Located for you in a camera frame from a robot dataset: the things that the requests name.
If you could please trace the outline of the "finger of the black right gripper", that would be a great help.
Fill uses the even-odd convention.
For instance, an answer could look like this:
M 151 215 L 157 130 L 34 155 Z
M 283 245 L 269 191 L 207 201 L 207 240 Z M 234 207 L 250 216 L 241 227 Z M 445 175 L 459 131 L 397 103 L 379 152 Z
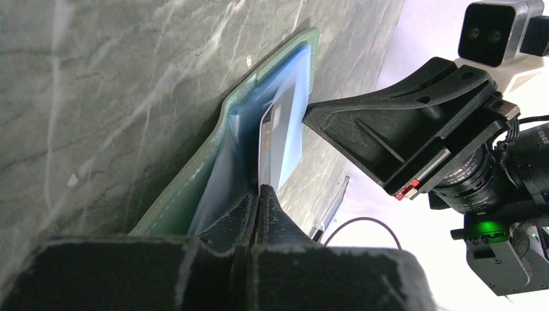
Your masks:
M 486 71 L 435 57 L 385 89 L 312 103 L 303 122 L 387 194 L 426 193 L 506 126 L 496 92 Z

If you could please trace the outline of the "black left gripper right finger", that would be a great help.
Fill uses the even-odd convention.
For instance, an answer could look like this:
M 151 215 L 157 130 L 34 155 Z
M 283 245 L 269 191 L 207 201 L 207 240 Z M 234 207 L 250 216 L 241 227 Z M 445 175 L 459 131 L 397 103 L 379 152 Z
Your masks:
M 322 247 L 260 188 L 249 253 L 250 310 L 434 310 L 425 272 L 408 251 Z

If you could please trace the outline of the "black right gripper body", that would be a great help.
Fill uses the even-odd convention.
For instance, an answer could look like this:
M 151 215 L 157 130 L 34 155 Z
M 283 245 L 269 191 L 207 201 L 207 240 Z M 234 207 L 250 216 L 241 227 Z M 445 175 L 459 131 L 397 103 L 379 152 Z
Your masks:
M 464 242 L 467 265 L 494 294 L 547 290 L 548 125 L 521 130 L 518 106 L 498 92 L 407 95 L 396 107 L 430 111 L 420 131 L 442 152 L 394 196 L 427 193 L 432 209 L 462 214 L 451 236 Z

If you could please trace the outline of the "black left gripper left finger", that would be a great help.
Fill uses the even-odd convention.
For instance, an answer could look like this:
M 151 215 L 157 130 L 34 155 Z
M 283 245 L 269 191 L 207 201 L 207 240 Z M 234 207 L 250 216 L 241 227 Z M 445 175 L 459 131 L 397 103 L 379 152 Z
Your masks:
M 200 236 L 67 236 L 37 247 L 2 310 L 245 310 L 256 189 Z

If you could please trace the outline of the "silver credit card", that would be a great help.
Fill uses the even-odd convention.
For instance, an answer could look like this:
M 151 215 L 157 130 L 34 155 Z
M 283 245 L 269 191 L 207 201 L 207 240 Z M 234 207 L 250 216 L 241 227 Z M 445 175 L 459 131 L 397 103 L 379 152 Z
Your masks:
M 258 177 L 260 184 L 280 190 L 302 157 L 302 132 L 309 99 L 309 76 L 295 71 L 269 102 L 260 123 Z

